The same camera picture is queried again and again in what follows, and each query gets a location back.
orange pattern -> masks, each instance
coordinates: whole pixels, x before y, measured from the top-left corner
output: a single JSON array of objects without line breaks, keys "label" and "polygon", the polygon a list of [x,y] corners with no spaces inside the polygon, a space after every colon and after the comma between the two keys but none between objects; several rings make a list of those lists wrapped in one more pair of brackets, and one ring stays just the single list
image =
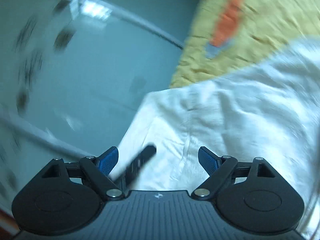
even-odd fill
[{"label": "orange pattern", "polygon": [[221,14],[210,44],[221,47],[236,32],[239,26],[239,12],[243,0],[228,0],[225,11]]}]

metal pivot screw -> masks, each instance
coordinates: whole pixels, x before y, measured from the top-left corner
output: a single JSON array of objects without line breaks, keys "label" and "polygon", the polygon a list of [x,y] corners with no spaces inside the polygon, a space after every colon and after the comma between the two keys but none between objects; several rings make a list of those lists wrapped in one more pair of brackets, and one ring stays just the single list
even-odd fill
[{"label": "metal pivot screw", "polygon": [[116,188],[114,188],[114,189],[109,189],[109,190],[107,191],[107,195],[108,195],[109,197],[120,197],[120,196],[122,195],[122,191],[119,190],[119,189],[116,189]]},{"label": "metal pivot screw", "polygon": [[195,192],[195,195],[198,197],[206,197],[210,194],[210,191],[207,190],[206,188],[198,188],[194,192]]}]

yellow blanket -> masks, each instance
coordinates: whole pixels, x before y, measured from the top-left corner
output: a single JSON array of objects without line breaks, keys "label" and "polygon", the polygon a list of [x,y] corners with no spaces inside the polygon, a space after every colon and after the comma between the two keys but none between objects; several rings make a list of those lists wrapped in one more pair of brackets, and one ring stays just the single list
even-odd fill
[{"label": "yellow blanket", "polygon": [[257,63],[294,38],[320,35],[320,0],[244,0],[232,46],[208,59],[205,46],[226,1],[201,0],[171,88]]}]

white bed sheet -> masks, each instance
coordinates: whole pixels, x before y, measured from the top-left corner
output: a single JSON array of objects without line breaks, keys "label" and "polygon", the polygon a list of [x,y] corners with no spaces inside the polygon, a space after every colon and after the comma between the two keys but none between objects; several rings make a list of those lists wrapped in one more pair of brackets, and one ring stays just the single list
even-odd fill
[{"label": "white bed sheet", "polygon": [[133,186],[190,193],[208,175],[206,146],[242,162],[265,158],[301,195],[298,231],[318,239],[320,221],[320,40],[303,39],[259,65],[188,87],[148,94],[119,145],[116,177],[147,144],[156,156]]}]

